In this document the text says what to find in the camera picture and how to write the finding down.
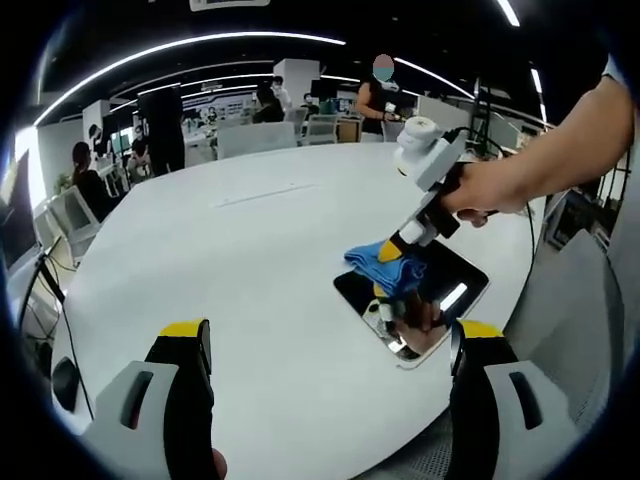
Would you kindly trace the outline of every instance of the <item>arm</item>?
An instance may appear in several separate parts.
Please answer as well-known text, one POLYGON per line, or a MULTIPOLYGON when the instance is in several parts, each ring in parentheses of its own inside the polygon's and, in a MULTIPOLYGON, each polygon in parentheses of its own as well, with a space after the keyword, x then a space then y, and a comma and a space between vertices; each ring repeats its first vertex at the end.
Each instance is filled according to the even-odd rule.
POLYGON ((291 108, 293 107, 293 102, 291 101, 291 97, 289 96, 289 92, 287 92, 286 90, 282 90, 282 94, 284 96, 284 103, 285 103, 285 108, 291 108))
POLYGON ((465 167, 460 188, 443 203, 451 211, 513 212, 533 198, 597 178, 615 166, 629 147, 633 122, 629 92, 603 77, 558 128, 537 138, 522 153, 465 167))
POLYGON ((371 91, 369 90, 369 83, 363 83, 358 90, 358 99, 356 100, 356 110, 364 115, 366 118, 372 118, 374 120, 382 120, 384 113, 369 108, 368 104, 371 101, 371 91))

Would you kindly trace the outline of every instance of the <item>human hand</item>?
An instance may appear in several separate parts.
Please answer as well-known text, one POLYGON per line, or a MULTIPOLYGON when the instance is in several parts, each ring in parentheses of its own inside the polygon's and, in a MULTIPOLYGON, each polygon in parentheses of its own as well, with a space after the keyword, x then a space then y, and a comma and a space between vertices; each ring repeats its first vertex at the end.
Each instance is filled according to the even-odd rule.
POLYGON ((442 205, 476 227, 487 223, 487 212, 514 213, 526 204, 515 157, 465 165, 460 187, 442 198, 442 205))
POLYGON ((227 461, 224 456, 215 448, 213 449, 213 464, 216 467, 220 480, 227 476, 227 461))
POLYGON ((432 327, 433 322, 440 317, 440 308, 438 305, 422 301, 415 291, 409 294, 404 304, 404 314, 394 320, 395 332, 404 339, 412 351, 423 355, 447 330, 445 326, 432 327))

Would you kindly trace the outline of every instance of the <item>ceiling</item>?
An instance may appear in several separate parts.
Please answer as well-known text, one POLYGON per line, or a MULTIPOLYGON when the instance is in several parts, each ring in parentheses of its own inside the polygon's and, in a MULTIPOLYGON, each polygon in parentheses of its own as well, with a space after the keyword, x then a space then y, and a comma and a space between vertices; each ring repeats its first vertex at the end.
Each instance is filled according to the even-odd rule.
MULTIPOLYGON (((401 57, 467 91, 483 84, 509 94, 511 108, 540 116, 530 69, 540 71, 549 121, 559 122, 599 77, 606 55, 575 0, 510 0, 521 23, 512 27, 496 0, 407 0, 387 3, 272 0, 267 7, 222 8, 193 13, 188 0, 104 0, 74 10, 51 38, 43 57, 42 98, 55 99, 88 75, 147 48, 212 33, 295 32, 334 38, 345 46, 290 38, 243 38, 199 42, 129 62, 86 85, 45 123, 75 115, 101 98, 133 99, 167 83, 272 71, 282 58, 319 60, 326 74, 361 78, 379 53, 401 57), (143 82, 207 65, 171 78, 143 82)), ((396 81, 414 92, 457 94, 443 83, 396 64, 396 81)), ((243 85, 229 80, 223 86, 243 85)), ((193 93, 198 86, 186 90, 193 93)), ((46 107, 32 106, 33 119, 46 107)))

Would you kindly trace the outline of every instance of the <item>desk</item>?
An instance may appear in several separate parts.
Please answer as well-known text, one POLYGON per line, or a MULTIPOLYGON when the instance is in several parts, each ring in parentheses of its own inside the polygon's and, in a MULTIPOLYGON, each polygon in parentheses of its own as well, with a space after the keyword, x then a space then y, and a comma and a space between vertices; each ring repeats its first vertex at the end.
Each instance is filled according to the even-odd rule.
MULTIPOLYGON (((414 438, 448 405, 449 341, 415 370, 398 369, 332 284, 348 270, 347 249, 390 235, 422 196, 397 173, 395 148, 259 153, 133 189, 68 289, 89 395, 144 359, 164 326, 205 316, 212 437, 229 480, 344 480, 414 438)), ((543 200, 532 207, 539 232, 543 200)), ((444 243, 490 278, 468 318, 503 328, 529 270, 528 220, 496 215, 444 243)), ((64 328, 53 365, 63 355, 64 328)), ((80 396, 77 405, 86 422, 80 396)))

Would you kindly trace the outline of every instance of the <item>person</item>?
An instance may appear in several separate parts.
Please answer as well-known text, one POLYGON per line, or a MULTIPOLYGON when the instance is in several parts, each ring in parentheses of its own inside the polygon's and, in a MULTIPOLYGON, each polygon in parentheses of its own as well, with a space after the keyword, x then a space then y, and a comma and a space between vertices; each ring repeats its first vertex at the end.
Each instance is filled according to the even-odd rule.
POLYGON ((521 210, 536 197, 585 183, 611 170, 630 147, 634 104, 615 64, 555 129, 512 157, 465 166, 460 188, 443 205, 475 227, 487 213, 521 210))
POLYGON ((268 85, 258 87, 256 96, 260 103, 260 110, 253 114, 253 123, 281 122, 284 119, 280 102, 268 85))
POLYGON ((138 125, 135 128, 135 133, 136 139, 131 145, 133 154, 127 163, 127 170, 129 170, 134 183, 138 183, 143 179, 143 176, 138 173, 138 168, 149 166, 151 160, 149 159, 149 141, 144 135, 142 125, 138 125))
POLYGON ((287 109, 291 108, 293 102, 291 101, 289 92, 287 92, 282 86, 283 83, 284 79, 280 75, 276 75, 275 77, 273 77, 271 89, 273 90, 273 94, 280 101, 280 107, 282 108, 282 111, 286 112, 287 109))
POLYGON ((95 123, 89 127, 89 138, 91 139, 91 149, 96 158, 109 158, 112 153, 111 139, 104 135, 104 132, 95 123))
POLYGON ((381 122, 393 122, 398 119, 394 113, 385 111, 394 91, 398 91, 395 82, 381 82, 373 74, 360 85, 356 110, 365 117, 362 122, 361 142, 382 142, 381 122))
POLYGON ((100 179, 98 172, 89 170, 91 150, 87 143, 76 143, 71 156, 74 165, 71 181, 80 190, 82 198, 87 202, 96 220, 102 222, 116 208, 122 198, 109 196, 107 187, 100 179))
POLYGON ((302 107, 306 108, 309 111, 307 117, 309 115, 318 115, 320 113, 320 108, 317 105, 313 104, 313 97, 311 96, 311 93, 304 94, 304 104, 302 105, 302 107))

